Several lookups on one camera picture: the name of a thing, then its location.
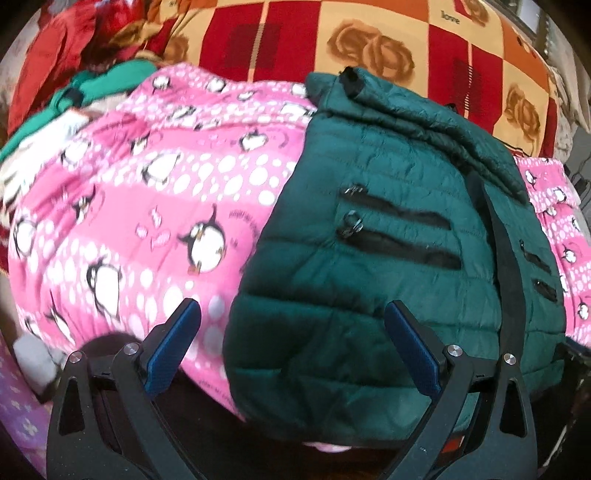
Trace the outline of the dark green puffer jacket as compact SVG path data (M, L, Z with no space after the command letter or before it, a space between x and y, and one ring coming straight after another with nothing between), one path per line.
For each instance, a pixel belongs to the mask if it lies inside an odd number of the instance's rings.
M394 300L470 356L514 355L531 395L555 386L561 282L511 153L361 68L312 73L305 87L304 152L225 330L239 414L281 439L405 440L429 401L387 336Z

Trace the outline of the white cloth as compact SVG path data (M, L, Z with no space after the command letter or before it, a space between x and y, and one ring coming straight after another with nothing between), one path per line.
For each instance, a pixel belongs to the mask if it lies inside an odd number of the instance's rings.
M60 376L65 353L48 347L30 333L24 333L14 342L13 352L27 384L37 396L43 397Z

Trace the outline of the pink penguin blanket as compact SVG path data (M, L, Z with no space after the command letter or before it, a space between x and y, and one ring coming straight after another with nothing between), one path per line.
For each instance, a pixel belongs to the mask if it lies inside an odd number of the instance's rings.
M183 370L245 419L225 372L225 330L314 114L305 81L232 82L178 64L45 147L10 228L22 326L68 352L113 332L142 338L197 300L202 324Z

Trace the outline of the teal green garment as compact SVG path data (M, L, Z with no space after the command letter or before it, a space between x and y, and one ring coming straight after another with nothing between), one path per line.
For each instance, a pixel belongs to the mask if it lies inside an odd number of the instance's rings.
M1 161L5 161L23 140L44 128L71 108L87 107L103 98L131 92L157 71L148 60L134 59L117 64L98 74L82 71L69 84L58 90L46 107L30 116L8 139L1 149Z

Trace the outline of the red orange rose blanket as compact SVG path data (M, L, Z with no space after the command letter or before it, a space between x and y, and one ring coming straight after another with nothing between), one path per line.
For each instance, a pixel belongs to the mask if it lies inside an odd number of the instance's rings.
M555 153L549 68L485 1L150 1L110 45L249 82L361 67L455 107L513 150Z

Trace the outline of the red ruffled pillow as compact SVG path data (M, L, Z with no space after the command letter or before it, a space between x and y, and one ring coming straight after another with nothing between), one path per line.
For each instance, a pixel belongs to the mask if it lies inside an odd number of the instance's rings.
M1 61L1 128L12 135L83 70L117 60L115 36L145 16L143 1L47 1Z

